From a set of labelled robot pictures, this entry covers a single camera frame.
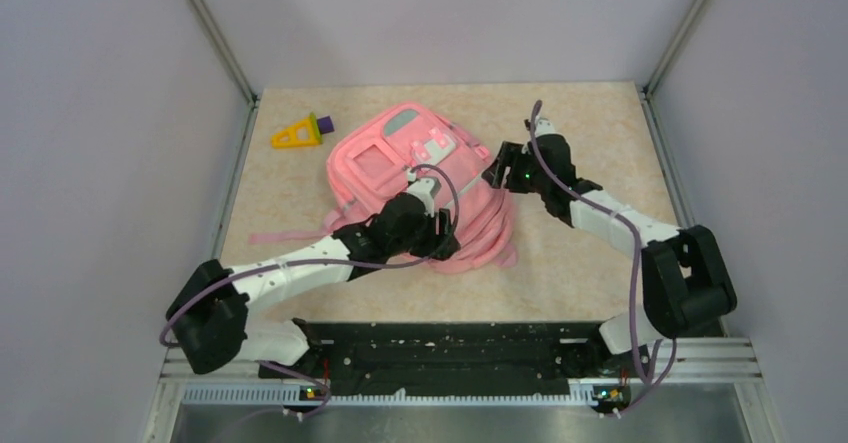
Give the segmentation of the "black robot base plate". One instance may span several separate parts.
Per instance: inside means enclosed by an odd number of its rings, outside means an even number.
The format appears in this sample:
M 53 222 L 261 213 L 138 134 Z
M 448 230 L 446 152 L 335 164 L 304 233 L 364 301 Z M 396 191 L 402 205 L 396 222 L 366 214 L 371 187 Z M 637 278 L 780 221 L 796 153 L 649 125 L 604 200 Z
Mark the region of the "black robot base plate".
M 336 398 L 398 390 L 422 397 L 564 396 L 578 378 L 636 377 L 596 322 L 316 323 L 294 371 Z

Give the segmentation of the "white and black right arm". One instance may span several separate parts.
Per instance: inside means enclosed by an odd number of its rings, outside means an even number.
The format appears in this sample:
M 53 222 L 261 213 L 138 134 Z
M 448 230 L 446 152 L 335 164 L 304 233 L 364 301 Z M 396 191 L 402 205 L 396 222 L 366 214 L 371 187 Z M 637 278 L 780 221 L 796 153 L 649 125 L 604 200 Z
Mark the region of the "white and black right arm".
M 601 323 L 587 344 L 586 360 L 594 372 L 612 375 L 632 349 L 680 337 L 737 308 L 711 230 L 657 221 L 579 177 L 562 135 L 546 134 L 525 145 L 503 143 L 482 177 L 495 189 L 538 195 L 551 216 L 632 258 L 631 307 Z

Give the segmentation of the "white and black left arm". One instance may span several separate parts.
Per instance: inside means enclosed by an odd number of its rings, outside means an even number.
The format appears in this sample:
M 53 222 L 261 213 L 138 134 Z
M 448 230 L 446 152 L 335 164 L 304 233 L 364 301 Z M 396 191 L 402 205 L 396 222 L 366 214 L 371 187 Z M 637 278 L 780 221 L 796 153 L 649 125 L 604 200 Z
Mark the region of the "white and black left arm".
M 163 332 L 174 336 L 174 347 L 196 375 L 244 358 L 281 363 L 308 376 L 319 367 L 321 351 L 304 330 L 292 322 L 260 330 L 252 318 L 314 289 L 395 269 L 396 256 L 411 256 L 412 265 L 447 260 L 460 248 L 457 226 L 449 209 L 430 209 L 420 196 L 402 192 L 378 213 L 283 256 L 233 268 L 205 261 L 166 310 Z

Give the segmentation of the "pink student backpack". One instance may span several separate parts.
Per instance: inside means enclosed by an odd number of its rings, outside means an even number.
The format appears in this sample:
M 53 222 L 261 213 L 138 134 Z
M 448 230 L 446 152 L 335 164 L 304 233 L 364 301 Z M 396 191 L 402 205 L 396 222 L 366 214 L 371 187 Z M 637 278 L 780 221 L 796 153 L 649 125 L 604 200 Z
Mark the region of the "pink student backpack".
M 510 194 L 483 180 L 495 156 L 478 138 L 447 118 L 418 103 L 389 108 L 348 136 L 331 151 L 326 170 L 338 203 L 316 231 L 254 233 L 251 244 L 319 238 L 379 211 L 407 186 L 407 172 L 427 165 L 443 170 L 452 188 L 443 187 L 435 201 L 459 217 L 456 237 L 460 249 L 449 260 L 431 262 L 433 270 L 455 274 L 489 263 L 516 264 L 511 238 L 515 208 Z

